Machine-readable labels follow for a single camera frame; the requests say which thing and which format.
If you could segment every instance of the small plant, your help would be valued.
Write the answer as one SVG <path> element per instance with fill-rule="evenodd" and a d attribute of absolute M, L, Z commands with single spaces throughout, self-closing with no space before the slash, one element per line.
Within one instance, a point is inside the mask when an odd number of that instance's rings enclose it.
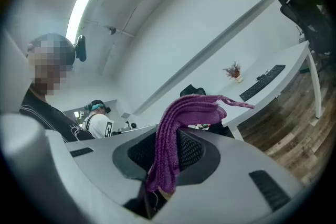
<path fill-rule="evenodd" d="M 230 79 L 238 78 L 240 75 L 240 65 L 237 64 L 236 61 L 234 61 L 232 66 L 230 66 L 229 68 L 224 68 L 223 70 L 226 71 L 226 75 Z"/>

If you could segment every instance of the white shirt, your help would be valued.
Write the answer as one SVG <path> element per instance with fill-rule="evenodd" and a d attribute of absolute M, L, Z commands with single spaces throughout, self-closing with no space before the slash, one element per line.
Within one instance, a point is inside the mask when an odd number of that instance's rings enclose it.
<path fill-rule="evenodd" d="M 82 125 L 82 128 L 86 128 L 87 120 L 90 118 L 88 116 Z M 112 136 L 112 127 L 114 121 L 110 120 L 107 116 L 103 114 L 96 114 L 92 116 L 89 122 L 89 132 L 92 134 L 94 138 L 103 138 Z"/>

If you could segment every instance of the white pipe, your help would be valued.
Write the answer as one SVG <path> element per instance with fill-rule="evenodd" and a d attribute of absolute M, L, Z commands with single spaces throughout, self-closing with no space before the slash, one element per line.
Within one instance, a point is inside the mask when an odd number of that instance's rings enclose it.
<path fill-rule="evenodd" d="M 107 28 L 107 29 L 112 28 L 112 26 L 109 26 L 109 25 L 102 25 L 102 24 L 100 24 L 99 22 L 94 22 L 93 20 L 82 20 L 82 22 L 90 23 L 90 24 L 96 24 L 96 25 L 105 27 L 105 28 Z M 121 30 L 119 30 L 119 29 L 116 29 L 116 30 L 117 30 L 118 33 L 121 33 L 121 34 L 124 34 L 124 35 L 126 35 L 126 36 L 135 38 L 135 35 L 132 35 L 132 34 L 127 33 L 127 32 L 125 32 L 125 31 L 121 31 Z"/>

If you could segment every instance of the potted plant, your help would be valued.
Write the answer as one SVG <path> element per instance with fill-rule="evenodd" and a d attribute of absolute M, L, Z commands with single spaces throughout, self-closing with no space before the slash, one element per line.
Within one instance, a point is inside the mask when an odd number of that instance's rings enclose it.
<path fill-rule="evenodd" d="M 238 83 L 241 83 L 244 78 L 240 75 L 240 68 L 241 66 L 239 64 L 236 63 L 236 61 L 234 61 L 234 63 L 232 64 L 232 66 L 230 66 L 229 68 L 224 68 L 223 70 L 226 71 L 226 75 L 230 78 L 230 79 L 235 79 Z"/>

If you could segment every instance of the white desk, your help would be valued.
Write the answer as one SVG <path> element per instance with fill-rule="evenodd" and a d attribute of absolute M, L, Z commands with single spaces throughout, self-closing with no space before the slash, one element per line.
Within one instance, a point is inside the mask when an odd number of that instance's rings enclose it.
<path fill-rule="evenodd" d="M 319 118 L 321 116 L 322 107 L 320 83 L 308 45 L 309 42 L 305 41 L 283 51 L 262 56 L 254 62 L 248 70 L 242 73 L 242 76 L 244 77 L 243 82 L 236 83 L 232 80 L 228 86 L 220 90 L 218 94 L 227 96 L 237 102 L 242 102 L 239 95 L 255 84 L 257 82 L 256 78 L 259 75 L 264 74 L 267 70 L 271 70 L 274 65 L 286 65 L 285 69 L 269 85 L 246 101 L 247 103 L 254 105 L 254 109 L 229 106 L 223 103 L 220 104 L 220 106 L 222 106 L 227 112 L 227 117 L 222 120 L 222 124 L 223 126 L 229 127 L 235 139 L 243 141 L 242 135 L 237 128 L 238 125 L 259 112 L 274 98 L 276 98 L 298 72 L 305 59 L 307 60 L 307 64 L 310 69 L 314 87 L 316 117 Z"/>

